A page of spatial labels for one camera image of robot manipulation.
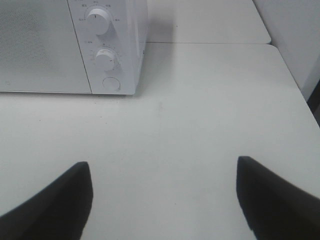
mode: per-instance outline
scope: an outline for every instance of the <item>white microwave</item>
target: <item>white microwave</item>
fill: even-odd
[[[0,0],[0,91],[132,95],[147,0]]]

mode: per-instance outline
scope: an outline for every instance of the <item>white table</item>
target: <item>white table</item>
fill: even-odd
[[[254,240],[243,155],[320,197],[320,129],[276,48],[150,43],[144,63],[133,97],[0,94],[0,214],[77,161],[83,240]]]
[[[148,0],[152,43],[269,44],[252,0]]]

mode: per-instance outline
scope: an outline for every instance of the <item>timer dial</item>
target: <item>timer dial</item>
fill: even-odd
[[[105,34],[112,22],[110,13],[108,13],[106,9],[103,9],[99,6],[95,6],[89,9],[85,18],[89,25],[90,31],[92,31],[96,35]]]
[[[116,54],[109,49],[100,49],[95,55],[95,65],[104,71],[110,71],[117,64]]]

